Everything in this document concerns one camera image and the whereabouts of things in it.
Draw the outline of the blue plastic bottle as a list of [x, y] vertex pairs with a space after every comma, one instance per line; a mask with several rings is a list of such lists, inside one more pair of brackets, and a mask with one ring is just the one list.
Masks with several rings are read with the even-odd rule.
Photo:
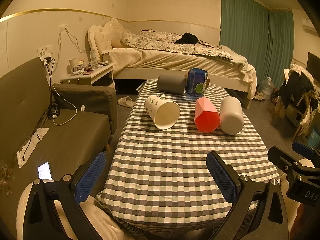
[[196, 100], [204, 96], [208, 73], [199, 68], [191, 68], [187, 73], [185, 96], [190, 100]]

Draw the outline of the bed with beige sheet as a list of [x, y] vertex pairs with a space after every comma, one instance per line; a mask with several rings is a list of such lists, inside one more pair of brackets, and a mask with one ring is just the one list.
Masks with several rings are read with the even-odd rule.
[[109, 51], [114, 63], [113, 74], [117, 79], [156, 79], [161, 74], [184, 76], [189, 69], [207, 71], [211, 82], [223, 88], [248, 94], [249, 86], [242, 80], [242, 74], [231, 62], [208, 56], [171, 53], [159, 50], [137, 48], [113, 48]]

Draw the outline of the large water jug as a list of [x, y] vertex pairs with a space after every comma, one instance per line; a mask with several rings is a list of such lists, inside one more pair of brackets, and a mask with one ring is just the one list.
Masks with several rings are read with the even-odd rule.
[[274, 83], [272, 79], [268, 76], [266, 79], [263, 80], [262, 87], [261, 87], [261, 94], [263, 98], [269, 100], [274, 88]]

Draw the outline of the beige slipper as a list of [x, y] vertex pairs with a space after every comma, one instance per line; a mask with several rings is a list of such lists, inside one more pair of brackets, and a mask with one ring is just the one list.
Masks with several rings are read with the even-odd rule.
[[118, 105], [123, 107], [132, 108], [134, 104], [135, 104], [135, 101], [133, 101], [130, 96], [126, 96], [118, 99]]

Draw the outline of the clear bottle on nightstand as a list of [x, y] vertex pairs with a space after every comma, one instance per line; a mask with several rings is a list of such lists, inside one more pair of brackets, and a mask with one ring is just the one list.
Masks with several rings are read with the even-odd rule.
[[97, 69], [98, 68], [98, 60], [97, 60], [94, 48], [91, 48], [90, 58], [91, 58], [91, 67], [92, 67], [92, 69]]

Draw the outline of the dark grey sofa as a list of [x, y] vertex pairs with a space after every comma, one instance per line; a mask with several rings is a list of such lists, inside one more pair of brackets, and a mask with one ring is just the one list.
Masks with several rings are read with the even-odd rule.
[[[49, 128], [22, 168], [16, 152], [38, 128]], [[74, 173], [104, 149], [117, 129], [116, 91], [107, 86], [50, 85], [39, 58], [1, 78], [1, 164], [14, 172], [12, 196], [1, 194], [1, 229], [16, 238], [16, 213], [23, 190], [49, 163], [52, 178]]]

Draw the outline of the wall power strip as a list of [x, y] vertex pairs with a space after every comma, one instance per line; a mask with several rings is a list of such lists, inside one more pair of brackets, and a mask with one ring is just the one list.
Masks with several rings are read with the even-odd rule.
[[37, 49], [38, 57], [40, 58], [40, 61], [43, 63], [44, 66], [47, 63], [51, 63], [53, 59], [53, 52], [54, 50], [52, 44]]

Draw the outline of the smartphone with lit screen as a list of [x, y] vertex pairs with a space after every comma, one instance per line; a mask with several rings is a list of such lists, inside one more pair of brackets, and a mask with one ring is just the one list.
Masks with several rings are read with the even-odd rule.
[[38, 175], [39, 178], [42, 180], [52, 180], [52, 174], [50, 171], [50, 166], [48, 162], [45, 162], [44, 164], [40, 165], [38, 168]]

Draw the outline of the grey cylindrical cup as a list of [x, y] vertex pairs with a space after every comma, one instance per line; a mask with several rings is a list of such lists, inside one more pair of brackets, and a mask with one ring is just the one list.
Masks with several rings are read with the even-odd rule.
[[157, 79], [157, 88], [161, 92], [183, 95], [186, 77], [162, 74]]

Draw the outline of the patterned duvet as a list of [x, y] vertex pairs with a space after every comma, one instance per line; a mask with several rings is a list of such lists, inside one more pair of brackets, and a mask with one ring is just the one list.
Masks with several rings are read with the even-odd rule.
[[131, 32], [124, 33], [121, 42], [129, 47], [145, 50], [208, 56], [226, 61], [231, 61], [232, 59], [227, 52], [222, 50], [221, 46], [212, 45], [201, 40], [195, 45], [176, 44], [175, 41], [180, 39], [181, 36], [181, 34], [146, 29], [137, 34]]

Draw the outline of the white nightstand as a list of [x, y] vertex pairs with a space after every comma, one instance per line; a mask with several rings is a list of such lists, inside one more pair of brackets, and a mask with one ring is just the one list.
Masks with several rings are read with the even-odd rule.
[[78, 75], [70, 75], [66, 79], [61, 79], [61, 84], [69, 85], [89, 85], [89, 86], [107, 86], [116, 88], [113, 78], [113, 62], [107, 62], [99, 65], [99, 68], [91, 72]]

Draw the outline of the checkered tablecloth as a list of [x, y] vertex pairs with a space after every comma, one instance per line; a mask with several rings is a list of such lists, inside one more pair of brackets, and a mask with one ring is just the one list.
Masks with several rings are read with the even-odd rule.
[[[179, 105], [180, 117], [170, 129], [157, 129], [145, 110], [152, 95]], [[249, 119], [233, 136], [220, 129], [203, 133], [195, 125], [194, 108], [194, 101], [160, 92], [155, 79], [138, 88], [104, 189], [96, 196], [104, 210], [129, 230], [172, 237], [220, 223], [231, 205], [207, 169], [211, 151], [253, 181], [279, 178]]]

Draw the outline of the white tape roll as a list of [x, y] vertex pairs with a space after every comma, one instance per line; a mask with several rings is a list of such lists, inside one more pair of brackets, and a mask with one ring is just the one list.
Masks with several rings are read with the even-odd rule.
[[69, 65], [72, 66], [76, 66], [78, 63], [78, 60], [76, 58], [73, 58], [71, 60], [69, 60]]

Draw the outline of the shoes near bed corner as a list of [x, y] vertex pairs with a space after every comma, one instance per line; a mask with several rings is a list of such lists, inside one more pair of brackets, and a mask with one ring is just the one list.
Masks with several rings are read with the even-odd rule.
[[253, 99], [256, 100], [256, 101], [260, 101], [260, 102], [261, 101], [265, 101], [265, 98], [263, 97], [263, 94], [260, 93], [260, 92], [256, 92], [256, 94], [255, 94]]

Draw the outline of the black garment on bed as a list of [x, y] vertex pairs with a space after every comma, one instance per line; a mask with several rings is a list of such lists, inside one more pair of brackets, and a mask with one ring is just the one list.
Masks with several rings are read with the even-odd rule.
[[176, 40], [176, 44], [197, 44], [199, 42], [199, 39], [196, 35], [191, 33], [184, 33], [180, 39]]

